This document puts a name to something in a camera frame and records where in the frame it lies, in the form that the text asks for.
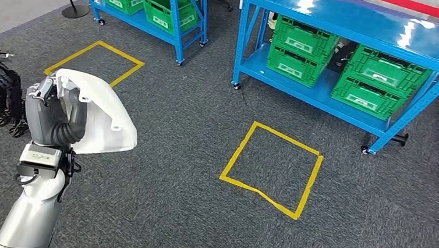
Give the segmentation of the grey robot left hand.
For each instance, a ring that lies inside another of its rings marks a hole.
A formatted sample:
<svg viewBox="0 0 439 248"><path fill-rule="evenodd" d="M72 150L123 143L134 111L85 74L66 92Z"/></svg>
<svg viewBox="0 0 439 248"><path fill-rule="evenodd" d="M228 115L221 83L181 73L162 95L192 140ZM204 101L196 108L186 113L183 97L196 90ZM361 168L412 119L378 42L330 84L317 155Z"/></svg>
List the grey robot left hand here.
<svg viewBox="0 0 439 248"><path fill-rule="evenodd" d="M86 132L87 103L80 101L80 89L69 90L70 115L58 98L54 79L46 77L27 89L25 109L29 131L40 146L69 147L80 141Z"/></svg>

